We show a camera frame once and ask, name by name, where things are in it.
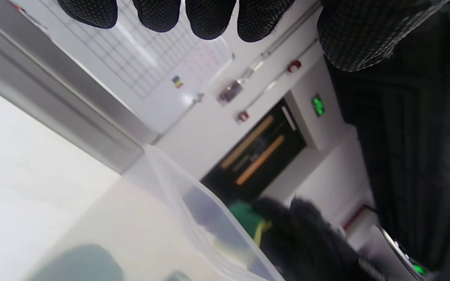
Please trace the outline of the person's right hand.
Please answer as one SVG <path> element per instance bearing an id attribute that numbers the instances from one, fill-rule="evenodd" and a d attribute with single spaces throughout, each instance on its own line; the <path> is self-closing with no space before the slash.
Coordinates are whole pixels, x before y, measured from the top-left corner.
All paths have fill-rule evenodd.
<path id="1" fill-rule="evenodd" d="M 310 201 L 293 199 L 286 207 L 262 198 L 252 208 L 272 223 L 260 248 L 285 280 L 388 280 L 331 228 Z"/>

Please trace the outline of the person's left hand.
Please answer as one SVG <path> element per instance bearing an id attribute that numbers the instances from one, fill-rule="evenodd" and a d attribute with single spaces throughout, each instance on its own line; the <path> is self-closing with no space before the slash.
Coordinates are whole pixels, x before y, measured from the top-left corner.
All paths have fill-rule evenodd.
<path id="1" fill-rule="evenodd" d="M 195 36 L 212 40 L 230 23 L 237 0 L 185 0 Z M 356 72 L 381 62 L 416 27 L 450 0 L 320 0 L 318 40 L 337 69 Z M 118 20 L 117 0 L 57 0 L 72 19 L 104 30 Z M 181 0 L 132 0 L 141 25 L 168 32 L 180 16 Z M 295 0 L 239 0 L 236 30 L 254 43 L 269 36 Z"/>

